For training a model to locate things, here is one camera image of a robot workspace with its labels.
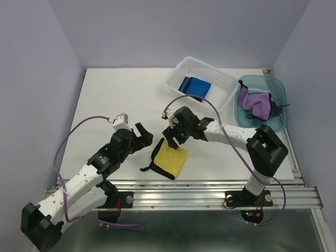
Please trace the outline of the yellow and grey towel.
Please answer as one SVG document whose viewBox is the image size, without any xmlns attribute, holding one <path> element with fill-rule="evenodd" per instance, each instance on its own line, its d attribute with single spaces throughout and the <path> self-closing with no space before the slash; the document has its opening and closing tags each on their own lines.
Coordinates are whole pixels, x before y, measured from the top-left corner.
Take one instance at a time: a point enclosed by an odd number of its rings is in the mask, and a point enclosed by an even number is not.
<svg viewBox="0 0 336 252">
<path fill-rule="evenodd" d="M 187 159 L 187 149 L 169 147 L 168 141 L 162 138 L 153 149 L 151 162 L 141 172 L 151 170 L 167 179 L 175 180 Z"/>
</svg>

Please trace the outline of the blue and grey towel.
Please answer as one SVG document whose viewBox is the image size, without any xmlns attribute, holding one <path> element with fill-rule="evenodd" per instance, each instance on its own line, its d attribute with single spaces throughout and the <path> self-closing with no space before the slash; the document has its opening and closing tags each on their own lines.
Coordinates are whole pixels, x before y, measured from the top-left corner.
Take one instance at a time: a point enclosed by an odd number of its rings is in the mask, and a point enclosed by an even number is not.
<svg viewBox="0 0 336 252">
<path fill-rule="evenodd" d="M 178 91 L 184 93 L 185 95 L 194 95 L 198 96 L 198 98 L 194 98 L 195 100 L 202 102 L 201 98 L 205 98 L 209 89 L 211 87 L 211 83 L 200 80 L 195 77 L 185 77 L 179 86 Z"/>
</svg>

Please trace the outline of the purple and grey towel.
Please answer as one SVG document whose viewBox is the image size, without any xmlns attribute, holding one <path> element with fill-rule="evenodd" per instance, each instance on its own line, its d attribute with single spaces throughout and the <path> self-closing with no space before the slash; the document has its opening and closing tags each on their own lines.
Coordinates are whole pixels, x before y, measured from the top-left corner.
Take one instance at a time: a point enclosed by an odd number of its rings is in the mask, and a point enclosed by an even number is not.
<svg viewBox="0 0 336 252">
<path fill-rule="evenodd" d="M 245 111 L 250 111 L 254 117 L 267 121 L 271 115 L 271 93 L 249 93 L 249 89 L 243 84 L 243 81 L 239 80 L 238 82 L 240 84 L 239 106 Z"/>
</svg>

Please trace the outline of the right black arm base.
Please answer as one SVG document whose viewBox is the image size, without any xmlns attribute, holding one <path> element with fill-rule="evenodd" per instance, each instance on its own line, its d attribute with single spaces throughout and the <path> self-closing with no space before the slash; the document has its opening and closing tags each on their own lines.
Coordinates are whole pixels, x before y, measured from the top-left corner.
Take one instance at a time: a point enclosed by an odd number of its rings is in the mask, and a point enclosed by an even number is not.
<svg viewBox="0 0 336 252">
<path fill-rule="evenodd" d="M 254 225 L 261 224 L 264 218 L 264 207 L 273 206 L 272 196 L 269 190 L 263 190 L 255 196 L 245 188 L 225 192 L 223 207 L 225 209 L 247 208 L 241 210 L 242 218 Z"/>
</svg>

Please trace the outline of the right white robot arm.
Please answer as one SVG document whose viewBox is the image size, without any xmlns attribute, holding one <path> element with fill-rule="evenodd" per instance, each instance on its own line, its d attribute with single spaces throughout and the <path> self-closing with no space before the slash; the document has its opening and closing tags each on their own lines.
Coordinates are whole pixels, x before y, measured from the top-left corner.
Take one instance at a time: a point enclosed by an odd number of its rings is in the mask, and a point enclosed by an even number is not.
<svg viewBox="0 0 336 252">
<path fill-rule="evenodd" d="M 167 109 L 162 113 L 162 118 L 169 122 L 163 136 L 168 141 L 168 146 L 175 150 L 189 138 L 193 138 L 228 144 L 236 153 L 241 149 L 249 154 L 253 164 L 252 174 L 241 193 L 243 202 L 248 205 L 260 200 L 266 185 L 289 152 L 272 128 L 264 124 L 256 129 L 224 126 L 213 118 L 199 119 L 186 106 L 174 112 Z"/>
</svg>

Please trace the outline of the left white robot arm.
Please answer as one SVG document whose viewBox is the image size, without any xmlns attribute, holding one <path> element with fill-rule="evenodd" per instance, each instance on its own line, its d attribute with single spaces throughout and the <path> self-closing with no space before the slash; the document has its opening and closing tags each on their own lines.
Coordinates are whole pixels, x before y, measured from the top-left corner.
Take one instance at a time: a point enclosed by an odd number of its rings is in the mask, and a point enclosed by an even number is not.
<svg viewBox="0 0 336 252">
<path fill-rule="evenodd" d="M 126 123 L 114 126 L 115 133 L 59 190 L 37 204 L 22 209 L 20 229 L 38 251 L 49 251 L 75 221 L 102 205 L 113 206 L 117 188 L 107 180 L 126 158 L 153 142 L 153 134 L 136 123 L 140 135 Z"/>
</svg>

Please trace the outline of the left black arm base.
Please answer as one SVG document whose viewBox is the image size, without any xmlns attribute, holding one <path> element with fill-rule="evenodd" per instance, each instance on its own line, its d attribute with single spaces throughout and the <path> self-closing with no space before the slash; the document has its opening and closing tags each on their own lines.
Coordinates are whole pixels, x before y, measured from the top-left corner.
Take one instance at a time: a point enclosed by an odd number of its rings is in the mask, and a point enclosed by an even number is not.
<svg viewBox="0 0 336 252">
<path fill-rule="evenodd" d="M 134 192 L 120 192 L 110 181 L 104 180 L 98 187 L 103 189 L 107 196 L 105 203 L 98 207 L 98 219 L 105 222 L 116 224 L 123 208 L 132 208 L 134 201 Z"/>
</svg>

